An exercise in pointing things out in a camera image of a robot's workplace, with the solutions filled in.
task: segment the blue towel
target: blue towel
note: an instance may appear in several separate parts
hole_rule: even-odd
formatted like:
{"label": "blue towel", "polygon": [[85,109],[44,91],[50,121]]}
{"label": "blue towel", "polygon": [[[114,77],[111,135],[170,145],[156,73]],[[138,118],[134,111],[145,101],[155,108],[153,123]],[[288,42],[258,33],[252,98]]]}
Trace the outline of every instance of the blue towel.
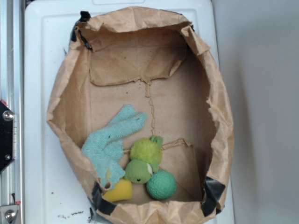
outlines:
{"label": "blue towel", "polygon": [[137,113],[132,105],[124,105],[106,127],[88,136],[82,152],[93,163],[102,186],[106,185],[108,170],[111,189],[125,175],[119,165],[123,156],[123,139],[141,130],[146,119],[145,113]]}

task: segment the black bracket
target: black bracket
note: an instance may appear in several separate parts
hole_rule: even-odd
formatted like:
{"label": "black bracket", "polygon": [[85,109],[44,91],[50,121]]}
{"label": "black bracket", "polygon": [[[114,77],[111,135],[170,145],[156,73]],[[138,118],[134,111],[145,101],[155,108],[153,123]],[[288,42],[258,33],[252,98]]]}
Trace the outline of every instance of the black bracket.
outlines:
{"label": "black bracket", "polygon": [[0,102],[0,173],[13,161],[14,113]]}

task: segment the white surface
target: white surface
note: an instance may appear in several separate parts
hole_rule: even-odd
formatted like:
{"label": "white surface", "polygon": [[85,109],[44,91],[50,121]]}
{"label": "white surface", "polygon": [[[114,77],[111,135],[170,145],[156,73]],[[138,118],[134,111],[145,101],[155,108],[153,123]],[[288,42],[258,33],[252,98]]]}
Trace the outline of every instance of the white surface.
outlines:
{"label": "white surface", "polygon": [[[46,124],[46,110],[80,11],[92,16],[128,6],[184,14],[218,60],[212,4],[208,0],[123,1],[36,0],[25,12],[25,221],[27,224],[86,223],[91,206],[71,170],[58,138]],[[225,210],[211,224],[233,224],[231,188]]]}
{"label": "white surface", "polygon": [[299,222],[299,1],[213,0],[237,224]]}

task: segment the green turtle toy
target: green turtle toy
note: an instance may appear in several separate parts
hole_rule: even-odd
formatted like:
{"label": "green turtle toy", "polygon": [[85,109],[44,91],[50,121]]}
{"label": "green turtle toy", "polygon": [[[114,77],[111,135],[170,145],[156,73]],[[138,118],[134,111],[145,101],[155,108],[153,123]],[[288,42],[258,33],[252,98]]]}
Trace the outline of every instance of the green turtle toy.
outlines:
{"label": "green turtle toy", "polygon": [[163,139],[160,136],[152,136],[149,139],[138,140],[130,152],[131,161],[126,167],[124,178],[133,183],[148,182],[153,173],[158,172],[162,160]]}

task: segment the brown paper bag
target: brown paper bag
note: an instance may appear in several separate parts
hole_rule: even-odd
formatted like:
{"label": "brown paper bag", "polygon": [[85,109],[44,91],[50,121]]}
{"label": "brown paper bag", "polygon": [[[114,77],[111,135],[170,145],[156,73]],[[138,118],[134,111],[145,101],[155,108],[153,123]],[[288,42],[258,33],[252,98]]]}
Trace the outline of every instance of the brown paper bag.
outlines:
{"label": "brown paper bag", "polygon": [[[57,74],[47,122],[97,212],[120,224],[204,223],[224,208],[234,146],[228,94],[209,47],[184,16],[129,7],[90,18],[81,12]],[[161,169],[177,191],[165,201],[133,184],[133,198],[102,198],[97,172],[83,156],[87,136],[124,104],[145,112],[145,127],[127,137],[164,139]],[[123,168],[129,159],[120,161]]]}

